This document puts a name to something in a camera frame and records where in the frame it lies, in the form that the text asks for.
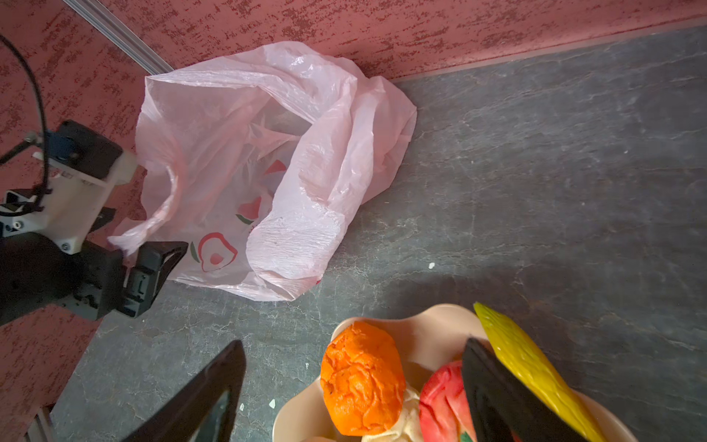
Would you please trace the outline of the yellow fake banana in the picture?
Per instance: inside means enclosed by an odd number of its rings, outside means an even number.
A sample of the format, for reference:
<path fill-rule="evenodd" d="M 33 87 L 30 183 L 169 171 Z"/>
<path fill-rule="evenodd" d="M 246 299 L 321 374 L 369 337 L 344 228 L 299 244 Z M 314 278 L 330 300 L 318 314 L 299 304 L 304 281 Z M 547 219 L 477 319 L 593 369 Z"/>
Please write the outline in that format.
<path fill-rule="evenodd" d="M 525 387 L 585 440 L 607 439 L 543 351 L 513 320 L 480 302 L 474 310 L 497 359 Z"/>

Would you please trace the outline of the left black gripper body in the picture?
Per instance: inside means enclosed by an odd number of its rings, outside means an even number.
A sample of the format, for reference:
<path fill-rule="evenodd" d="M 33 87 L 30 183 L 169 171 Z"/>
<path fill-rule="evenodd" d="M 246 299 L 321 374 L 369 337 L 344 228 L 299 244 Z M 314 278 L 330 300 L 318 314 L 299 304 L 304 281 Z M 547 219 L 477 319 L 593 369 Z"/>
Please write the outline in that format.
<path fill-rule="evenodd" d="M 1 323 L 49 305 L 86 320 L 118 307 L 126 268 L 123 254 L 91 242 L 67 254 L 50 239 L 26 233 L 1 239 Z"/>

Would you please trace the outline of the orange fake fruit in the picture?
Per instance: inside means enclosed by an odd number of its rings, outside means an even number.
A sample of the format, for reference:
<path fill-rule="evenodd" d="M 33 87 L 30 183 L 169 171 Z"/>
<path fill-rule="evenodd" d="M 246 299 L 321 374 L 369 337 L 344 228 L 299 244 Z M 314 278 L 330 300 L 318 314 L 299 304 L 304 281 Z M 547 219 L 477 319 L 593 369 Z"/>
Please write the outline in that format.
<path fill-rule="evenodd" d="M 375 436 L 399 420 L 407 389 L 393 338 L 367 322 L 340 333 L 322 357 L 320 388 L 344 436 Z"/>

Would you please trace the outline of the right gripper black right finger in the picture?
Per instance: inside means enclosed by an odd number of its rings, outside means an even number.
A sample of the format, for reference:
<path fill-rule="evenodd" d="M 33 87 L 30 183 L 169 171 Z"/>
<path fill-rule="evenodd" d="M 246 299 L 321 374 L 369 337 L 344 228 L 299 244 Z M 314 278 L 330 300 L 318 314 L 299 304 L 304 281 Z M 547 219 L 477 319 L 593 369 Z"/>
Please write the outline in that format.
<path fill-rule="evenodd" d="M 469 338 L 461 375 L 479 441 L 583 441 L 482 343 Z"/>

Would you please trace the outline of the red fake fruit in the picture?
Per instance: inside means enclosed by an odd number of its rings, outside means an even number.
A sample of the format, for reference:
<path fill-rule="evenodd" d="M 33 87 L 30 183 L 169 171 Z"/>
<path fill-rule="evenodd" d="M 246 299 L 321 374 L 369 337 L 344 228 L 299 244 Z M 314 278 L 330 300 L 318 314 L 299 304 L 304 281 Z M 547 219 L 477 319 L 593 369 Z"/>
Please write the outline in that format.
<path fill-rule="evenodd" d="M 446 364 L 423 386 L 419 418 L 424 441 L 477 440 L 461 368 L 461 361 Z"/>

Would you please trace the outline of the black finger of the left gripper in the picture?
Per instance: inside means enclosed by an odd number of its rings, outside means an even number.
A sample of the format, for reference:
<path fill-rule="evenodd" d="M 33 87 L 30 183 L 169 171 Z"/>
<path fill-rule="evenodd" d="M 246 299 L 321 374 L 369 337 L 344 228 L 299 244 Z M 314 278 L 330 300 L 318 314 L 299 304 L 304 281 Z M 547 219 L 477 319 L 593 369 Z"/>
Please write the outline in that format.
<path fill-rule="evenodd" d="M 91 228 L 89 229 L 89 231 L 94 232 L 96 230 L 106 227 L 108 224 L 112 223 L 115 215 L 116 215 L 115 208 L 110 208 L 110 207 L 101 208 L 101 211 L 99 211 L 99 213 L 98 213 L 95 221 L 93 222 Z"/>
<path fill-rule="evenodd" d="M 136 318 L 152 308 L 156 297 L 188 251 L 183 241 L 149 241 L 137 254 L 136 264 L 128 274 L 118 311 Z"/>

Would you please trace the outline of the pink plastic bag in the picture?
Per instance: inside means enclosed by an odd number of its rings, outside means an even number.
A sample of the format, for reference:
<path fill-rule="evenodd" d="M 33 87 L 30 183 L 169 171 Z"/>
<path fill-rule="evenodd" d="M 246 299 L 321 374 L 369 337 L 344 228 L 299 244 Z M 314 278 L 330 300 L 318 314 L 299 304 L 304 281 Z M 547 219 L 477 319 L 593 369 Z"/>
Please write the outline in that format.
<path fill-rule="evenodd" d="M 255 301 L 322 279 L 362 204 L 391 186 L 417 110 L 384 77 L 278 42 L 145 79 L 143 221 L 112 245 L 183 241 L 171 278 Z"/>

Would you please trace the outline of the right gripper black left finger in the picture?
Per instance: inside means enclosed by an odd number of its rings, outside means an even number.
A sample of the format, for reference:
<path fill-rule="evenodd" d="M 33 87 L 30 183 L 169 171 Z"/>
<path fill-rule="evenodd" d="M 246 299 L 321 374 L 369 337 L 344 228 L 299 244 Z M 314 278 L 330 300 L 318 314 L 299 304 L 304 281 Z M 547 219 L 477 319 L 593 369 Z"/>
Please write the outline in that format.
<path fill-rule="evenodd" d="M 231 438 L 247 359 L 232 341 L 127 441 L 228 441 Z"/>

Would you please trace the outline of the beige fake garlic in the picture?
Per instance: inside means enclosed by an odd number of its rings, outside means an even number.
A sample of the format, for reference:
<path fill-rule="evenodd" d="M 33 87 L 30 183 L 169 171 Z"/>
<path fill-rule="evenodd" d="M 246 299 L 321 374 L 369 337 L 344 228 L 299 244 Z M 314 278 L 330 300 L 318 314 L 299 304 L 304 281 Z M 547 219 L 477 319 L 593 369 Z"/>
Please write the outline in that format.
<path fill-rule="evenodd" d="M 385 432 L 363 436 L 362 442 L 423 442 L 420 424 L 419 392 L 410 385 L 406 386 L 401 415 L 397 423 Z"/>

